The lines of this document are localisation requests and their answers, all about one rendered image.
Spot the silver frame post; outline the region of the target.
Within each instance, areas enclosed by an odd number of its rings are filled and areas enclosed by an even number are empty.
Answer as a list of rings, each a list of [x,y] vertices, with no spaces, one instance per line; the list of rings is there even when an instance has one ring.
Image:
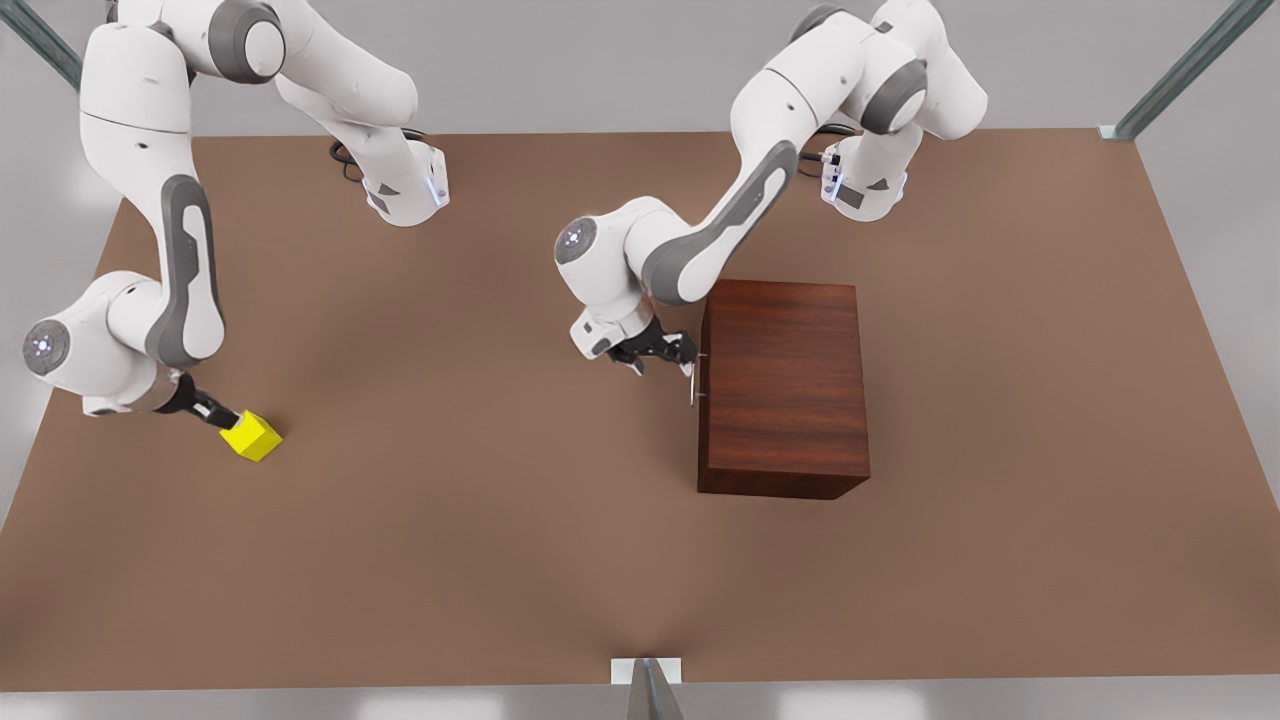
[[[612,659],[611,683],[628,685],[626,720],[684,720],[672,689],[682,682],[682,659]]]
[[[0,0],[0,20],[76,92],[81,90],[81,55],[26,0]]]
[[[1239,37],[1275,0],[1233,0],[1231,5],[1115,124],[1097,128],[1103,141],[1132,142]]]

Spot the yellow cube block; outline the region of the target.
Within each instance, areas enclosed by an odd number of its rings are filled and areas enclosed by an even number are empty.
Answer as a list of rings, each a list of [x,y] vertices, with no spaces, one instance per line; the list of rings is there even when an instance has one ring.
[[[261,416],[244,410],[229,429],[220,429],[223,439],[241,457],[253,462],[265,459],[282,442],[282,436]]]

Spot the dark wooden drawer cabinet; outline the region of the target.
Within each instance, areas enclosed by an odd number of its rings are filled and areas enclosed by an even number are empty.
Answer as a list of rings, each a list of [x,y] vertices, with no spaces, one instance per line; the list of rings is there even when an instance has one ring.
[[[722,279],[701,350],[700,492],[835,500],[870,477],[854,287]]]

